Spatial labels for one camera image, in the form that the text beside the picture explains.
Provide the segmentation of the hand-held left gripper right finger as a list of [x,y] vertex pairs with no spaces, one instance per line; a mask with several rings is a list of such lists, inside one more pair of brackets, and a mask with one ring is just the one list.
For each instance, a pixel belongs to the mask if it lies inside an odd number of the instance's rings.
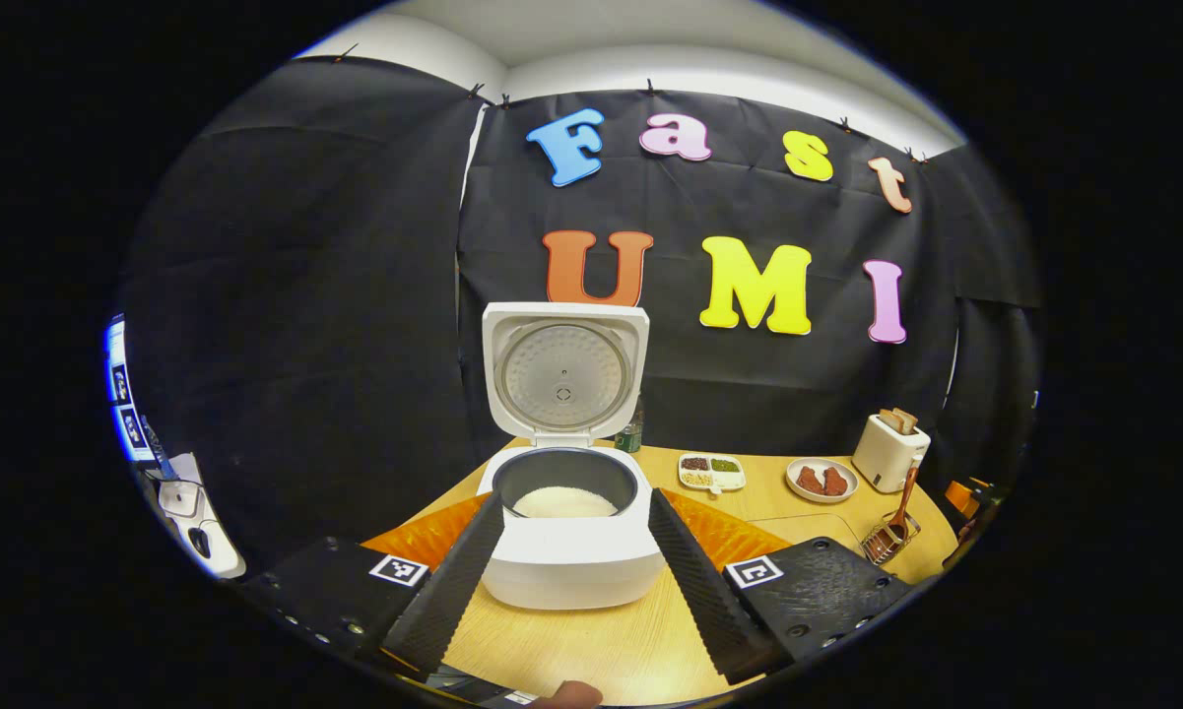
[[834,539],[790,544],[673,490],[651,492],[648,528],[730,683],[812,665],[914,593]]

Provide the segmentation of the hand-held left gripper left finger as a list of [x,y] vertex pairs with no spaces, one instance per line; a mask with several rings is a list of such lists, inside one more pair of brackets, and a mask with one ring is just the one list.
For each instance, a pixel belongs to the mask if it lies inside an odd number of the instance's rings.
[[349,664],[428,679],[504,530],[500,495],[477,503],[441,563],[322,539],[241,584],[241,597]]

